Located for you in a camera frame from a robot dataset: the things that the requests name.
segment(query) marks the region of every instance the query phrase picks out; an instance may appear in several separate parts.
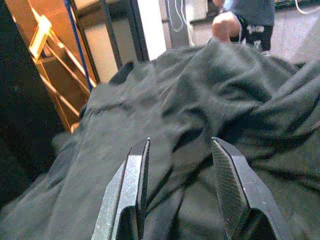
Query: t-shirt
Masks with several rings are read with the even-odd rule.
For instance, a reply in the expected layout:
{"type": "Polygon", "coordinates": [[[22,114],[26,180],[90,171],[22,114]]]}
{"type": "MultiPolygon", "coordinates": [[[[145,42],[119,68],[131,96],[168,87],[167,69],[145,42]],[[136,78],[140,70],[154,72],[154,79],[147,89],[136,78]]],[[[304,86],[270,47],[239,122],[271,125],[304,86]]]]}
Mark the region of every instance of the t-shirt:
{"type": "Polygon", "coordinates": [[[240,15],[248,24],[273,26],[275,0],[225,0],[223,8],[240,15]]]}

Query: crumpled fabric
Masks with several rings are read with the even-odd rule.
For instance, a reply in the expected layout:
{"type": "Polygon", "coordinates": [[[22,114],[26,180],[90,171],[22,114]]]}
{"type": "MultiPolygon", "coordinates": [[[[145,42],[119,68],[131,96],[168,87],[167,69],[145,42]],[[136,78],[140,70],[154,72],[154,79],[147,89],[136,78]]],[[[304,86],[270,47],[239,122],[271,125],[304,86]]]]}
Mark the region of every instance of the crumpled fabric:
{"type": "Polygon", "coordinates": [[[294,239],[320,236],[320,61],[298,68],[212,40],[125,65],[92,91],[48,173],[1,210],[0,236],[89,240],[107,184],[151,138],[144,240],[225,237],[211,137],[268,186],[294,239]]]}

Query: wall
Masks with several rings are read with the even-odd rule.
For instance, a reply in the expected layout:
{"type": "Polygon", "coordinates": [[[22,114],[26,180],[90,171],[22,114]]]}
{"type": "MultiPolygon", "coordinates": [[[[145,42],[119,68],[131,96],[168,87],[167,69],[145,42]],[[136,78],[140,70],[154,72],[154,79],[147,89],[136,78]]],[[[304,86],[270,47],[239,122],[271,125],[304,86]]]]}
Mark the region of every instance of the wall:
{"type": "Polygon", "coordinates": [[[165,34],[158,0],[137,0],[149,59],[166,51],[165,34]]]}
{"type": "Polygon", "coordinates": [[[203,19],[207,17],[208,0],[185,0],[186,18],[203,19]]]}
{"type": "MultiPolygon", "coordinates": [[[[193,29],[196,45],[206,44],[212,36],[210,22],[197,24],[193,29]]],[[[295,63],[319,58],[319,41],[320,11],[309,15],[302,15],[294,7],[276,11],[271,39],[273,56],[295,63]]]]}

